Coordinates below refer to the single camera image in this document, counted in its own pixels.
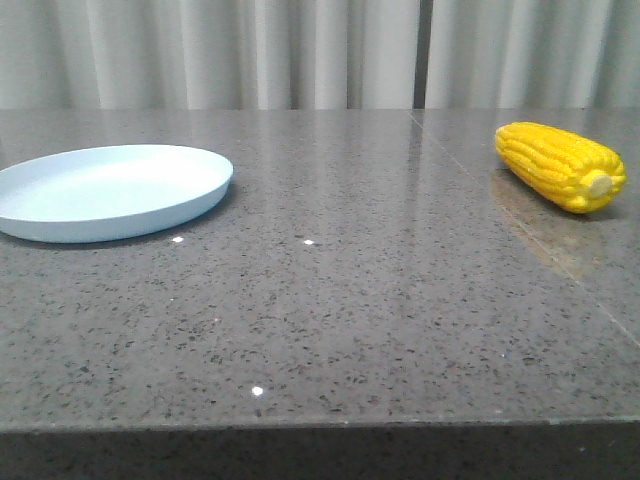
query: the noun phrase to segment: yellow corn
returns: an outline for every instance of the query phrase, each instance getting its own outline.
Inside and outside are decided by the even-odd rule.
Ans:
[[[627,180],[620,156],[609,147],[539,123],[500,127],[496,150],[527,185],[573,213],[603,208]]]

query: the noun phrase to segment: curtain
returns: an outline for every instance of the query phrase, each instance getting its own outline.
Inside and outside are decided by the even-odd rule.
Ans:
[[[0,108],[640,106],[638,0],[0,0]]]

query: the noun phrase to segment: table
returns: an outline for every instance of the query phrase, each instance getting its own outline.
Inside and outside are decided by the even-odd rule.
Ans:
[[[560,211],[496,156],[514,120],[618,150],[626,190]],[[639,120],[0,112],[2,167],[132,143],[235,167],[221,204],[156,234],[0,234],[0,476],[637,478]]]

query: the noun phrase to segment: granite countertop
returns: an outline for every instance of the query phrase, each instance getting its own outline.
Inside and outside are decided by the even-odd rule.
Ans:
[[[519,119],[618,150],[625,192],[585,217],[538,198],[493,150]],[[236,173],[156,234],[0,234],[0,432],[637,421],[639,119],[1,112],[2,167],[162,143]]]

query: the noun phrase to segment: plate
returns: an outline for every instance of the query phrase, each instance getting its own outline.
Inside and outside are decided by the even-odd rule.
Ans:
[[[40,157],[0,171],[0,231],[56,243],[144,235],[212,208],[232,174],[222,155],[175,145]]]

